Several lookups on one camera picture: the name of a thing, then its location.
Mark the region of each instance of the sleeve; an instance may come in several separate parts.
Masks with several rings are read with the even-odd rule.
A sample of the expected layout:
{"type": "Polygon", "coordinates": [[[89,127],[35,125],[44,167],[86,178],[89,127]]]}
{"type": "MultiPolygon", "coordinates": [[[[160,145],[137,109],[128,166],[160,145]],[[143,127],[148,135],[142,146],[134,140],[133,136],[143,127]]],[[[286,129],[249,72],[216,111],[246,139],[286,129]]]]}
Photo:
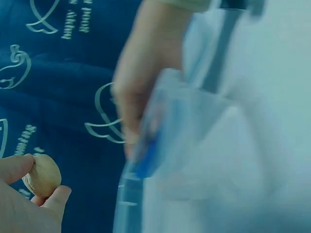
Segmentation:
{"type": "Polygon", "coordinates": [[[212,0],[155,0],[181,7],[192,12],[204,12],[212,0]]]}

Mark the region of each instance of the blue fabric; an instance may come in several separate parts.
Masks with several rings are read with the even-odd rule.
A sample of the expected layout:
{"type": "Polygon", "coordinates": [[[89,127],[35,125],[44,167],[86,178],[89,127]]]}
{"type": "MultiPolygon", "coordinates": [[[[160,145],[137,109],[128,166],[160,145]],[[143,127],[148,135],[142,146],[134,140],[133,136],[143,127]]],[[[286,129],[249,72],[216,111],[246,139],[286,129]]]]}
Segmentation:
{"type": "Polygon", "coordinates": [[[139,3],[0,1],[0,157],[58,163],[72,188],[64,233],[112,232],[124,154],[109,83],[139,3]]]}

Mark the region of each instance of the clear plastic bag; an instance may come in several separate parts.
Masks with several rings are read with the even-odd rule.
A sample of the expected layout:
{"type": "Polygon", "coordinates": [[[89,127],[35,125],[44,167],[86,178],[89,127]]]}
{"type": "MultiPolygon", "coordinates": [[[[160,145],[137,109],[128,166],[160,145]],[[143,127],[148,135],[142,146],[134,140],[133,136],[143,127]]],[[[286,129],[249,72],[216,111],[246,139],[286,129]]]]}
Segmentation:
{"type": "Polygon", "coordinates": [[[165,70],[125,166],[114,233],[248,232],[265,195],[242,109],[165,70]]]}

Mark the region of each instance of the finger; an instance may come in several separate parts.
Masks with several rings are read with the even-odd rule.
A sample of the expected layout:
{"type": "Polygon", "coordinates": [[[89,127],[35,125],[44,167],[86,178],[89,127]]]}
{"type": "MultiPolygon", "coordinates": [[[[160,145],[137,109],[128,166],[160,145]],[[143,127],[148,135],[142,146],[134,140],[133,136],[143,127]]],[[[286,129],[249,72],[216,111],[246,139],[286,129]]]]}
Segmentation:
{"type": "Polygon", "coordinates": [[[60,220],[63,220],[65,206],[71,194],[67,186],[59,186],[54,193],[45,201],[43,207],[52,210],[60,220]]]}
{"type": "Polygon", "coordinates": [[[34,157],[30,154],[0,159],[0,180],[12,184],[30,172],[33,165],[34,157]]]}
{"type": "Polygon", "coordinates": [[[34,196],[31,201],[36,204],[37,206],[42,206],[45,203],[45,199],[40,198],[38,196],[34,196]]]}

